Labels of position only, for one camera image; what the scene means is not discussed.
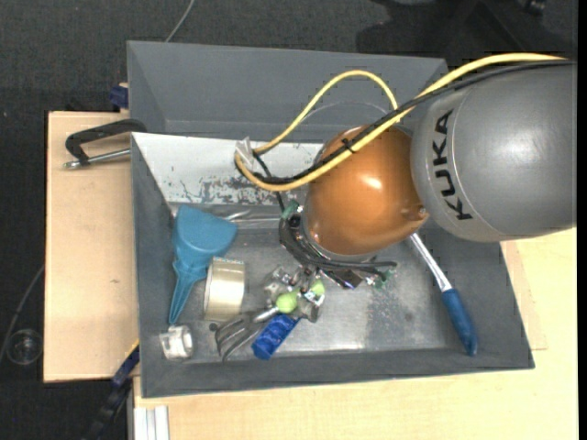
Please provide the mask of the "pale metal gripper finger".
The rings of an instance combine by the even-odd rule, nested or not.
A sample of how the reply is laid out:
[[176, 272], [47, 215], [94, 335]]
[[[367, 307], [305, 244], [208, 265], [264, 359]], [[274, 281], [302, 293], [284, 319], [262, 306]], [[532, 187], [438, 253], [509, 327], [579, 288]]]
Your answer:
[[262, 284], [267, 297], [278, 297], [280, 294], [291, 292], [295, 285], [294, 275], [283, 266], [269, 272]]
[[325, 299], [325, 294], [318, 295], [313, 291], [299, 293], [294, 313], [299, 318], [305, 318], [310, 323], [315, 323], [319, 318], [320, 310]]

